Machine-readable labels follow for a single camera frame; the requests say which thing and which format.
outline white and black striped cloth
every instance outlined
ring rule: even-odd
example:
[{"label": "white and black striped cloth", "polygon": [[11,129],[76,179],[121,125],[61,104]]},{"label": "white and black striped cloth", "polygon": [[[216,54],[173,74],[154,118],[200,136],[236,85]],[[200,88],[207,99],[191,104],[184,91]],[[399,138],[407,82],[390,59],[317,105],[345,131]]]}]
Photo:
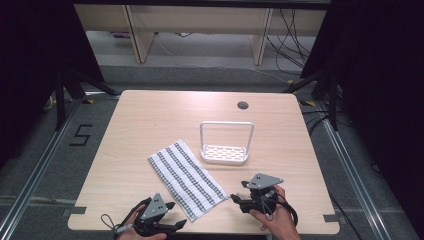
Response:
[{"label": "white and black striped cloth", "polygon": [[181,139],[148,160],[191,222],[228,198]]}]

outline hand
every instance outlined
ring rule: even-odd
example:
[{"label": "hand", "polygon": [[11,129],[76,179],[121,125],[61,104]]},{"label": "hand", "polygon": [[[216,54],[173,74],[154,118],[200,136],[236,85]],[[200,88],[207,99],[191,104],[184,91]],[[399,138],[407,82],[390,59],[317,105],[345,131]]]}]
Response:
[{"label": "hand", "polygon": [[[274,187],[278,194],[284,198],[286,197],[283,188],[278,185]],[[285,202],[286,200],[281,196],[278,196],[278,201]],[[250,210],[250,214],[262,223],[261,231],[268,229],[278,240],[300,239],[290,212],[280,204],[277,204],[272,220],[269,220],[269,216],[267,219],[267,216],[254,209]]]},{"label": "hand", "polygon": [[[128,220],[125,222],[124,225],[127,224],[134,224],[135,217],[137,216],[137,213],[143,209],[144,205],[137,208],[137,210],[134,211],[134,213],[128,218]],[[134,230],[134,228],[130,228],[126,230],[125,232],[121,233],[118,237],[118,240],[163,240],[166,239],[165,233],[159,233],[156,235],[153,235],[151,237],[142,237],[138,235],[138,233]]]}]

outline floor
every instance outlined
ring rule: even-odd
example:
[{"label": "floor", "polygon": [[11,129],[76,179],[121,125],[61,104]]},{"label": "floor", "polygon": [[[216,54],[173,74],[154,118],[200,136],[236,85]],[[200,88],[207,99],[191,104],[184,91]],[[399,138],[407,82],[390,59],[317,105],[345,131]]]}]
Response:
[{"label": "floor", "polygon": [[[116,38],[109,32],[87,32],[87,36],[101,67],[152,69],[166,67],[175,68],[176,72],[183,68],[246,70],[245,72],[251,71],[252,74],[269,75],[270,78],[285,83],[291,80],[290,76],[294,81],[298,81],[299,72],[304,64],[298,49],[302,49],[303,55],[308,55],[308,50],[312,48],[315,40],[313,37],[299,37],[297,39],[301,44],[299,45],[289,37],[286,45],[292,50],[285,49],[284,51],[291,57],[292,61],[290,61],[282,56],[277,57],[276,50],[271,45],[272,42],[277,49],[280,48],[280,40],[284,39],[284,36],[280,36],[280,39],[277,36],[270,36],[270,41],[266,43],[262,64],[255,66],[248,36],[188,34],[183,37],[178,33],[158,33],[146,62],[139,64],[136,62],[129,39]],[[313,108],[308,105],[309,100],[312,100],[308,91],[299,91],[298,97],[301,102],[304,102],[304,105],[301,106],[302,110],[325,109],[325,103],[313,103],[317,104]],[[107,126],[114,104],[116,101],[102,101],[96,105],[96,116],[100,119],[98,120],[101,122],[99,125],[103,128]],[[90,119],[91,111],[89,105],[82,104],[75,114],[81,122],[84,119]],[[95,149],[87,147],[84,150],[85,153],[91,154],[89,156],[84,155],[84,152],[66,153],[68,155],[66,157],[67,164],[69,164],[68,158],[78,161],[78,164],[67,165],[60,161],[53,161],[46,163],[50,166],[40,174],[39,179],[37,176],[31,175],[34,169],[42,167],[39,159],[46,157],[45,146],[50,146],[49,143],[52,139],[60,137],[51,131],[54,114],[54,109],[47,111],[45,116],[38,120],[37,130],[31,133],[27,142],[23,144],[23,146],[44,147],[22,151],[19,158],[25,159],[25,162],[10,161],[0,172],[0,216],[3,218],[11,213],[11,206],[17,204],[15,199],[19,199],[19,195],[22,194],[21,189],[31,184],[40,184],[30,194],[33,197],[28,209],[23,215],[17,216],[20,222],[12,226],[15,232],[10,232],[6,237],[2,236],[4,237],[2,239],[104,239],[105,236],[108,236],[97,232],[71,232],[67,237],[63,235],[64,232],[69,231],[66,229],[67,213],[63,209],[66,210],[66,207],[69,208],[75,202],[77,196],[75,194],[78,194],[77,186],[84,181],[84,178],[75,179],[77,183],[64,181],[57,184],[57,172],[62,174],[63,179],[72,179],[75,172],[78,171],[84,173],[91,164],[89,160],[85,159],[92,159]],[[304,116],[307,124],[317,118],[317,115],[306,114]],[[320,139],[320,142],[323,142],[324,137],[328,140],[324,141],[325,143],[319,143],[321,144],[319,146],[316,145],[316,152],[327,187],[338,199],[334,203],[336,213],[340,216],[341,232],[336,236],[305,235],[302,238],[359,239],[358,235],[361,235],[362,239],[418,239],[384,179],[377,171],[370,168],[372,160],[367,157],[366,149],[361,145],[354,128],[349,126],[351,124],[349,118],[340,115],[338,120],[340,122],[339,133],[334,133],[331,126],[324,121],[321,128],[316,128],[311,138],[314,144],[318,144]],[[101,132],[104,129],[96,129],[96,131]],[[64,134],[70,135],[73,132],[69,131]],[[101,136],[94,136],[92,141],[97,141],[98,144]],[[337,150],[336,146],[342,146],[341,150]],[[53,154],[61,156],[65,153],[62,153],[59,148],[55,149]],[[358,170],[359,174],[347,174],[352,168]],[[361,187],[357,188],[355,185],[365,186],[366,191],[363,192]],[[371,210],[364,209],[364,206],[370,207]],[[40,216],[46,221],[55,219],[57,224],[37,225],[38,223],[34,223],[34,220],[38,219],[37,222],[40,222]],[[29,230],[28,224],[33,226],[31,230]],[[355,233],[355,228],[352,226],[356,226],[359,234]]]}]

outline wooden table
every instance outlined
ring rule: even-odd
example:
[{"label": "wooden table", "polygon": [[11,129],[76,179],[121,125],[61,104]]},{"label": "wooden table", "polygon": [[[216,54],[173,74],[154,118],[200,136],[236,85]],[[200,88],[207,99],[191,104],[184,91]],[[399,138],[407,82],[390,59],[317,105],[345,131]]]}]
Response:
[{"label": "wooden table", "polygon": [[[238,108],[240,101],[249,107]],[[244,165],[211,165],[201,159],[199,125],[206,120],[255,124]],[[244,143],[245,137],[240,134],[240,138],[222,139]],[[118,223],[138,202],[157,192],[165,202],[174,201],[147,158],[178,139],[186,142],[228,195],[247,196],[249,191],[240,182],[250,181],[257,172],[283,178],[280,186],[299,215],[299,233],[339,231],[338,222],[324,221],[323,215],[335,212],[294,95],[135,90],[121,95],[76,203],[86,211],[72,214],[68,226],[73,230],[108,230],[100,219],[102,214],[109,214]],[[162,223],[182,219],[186,216],[175,205]],[[260,225],[228,199],[194,223],[188,221],[179,233],[269,234],[261,232]]]}]

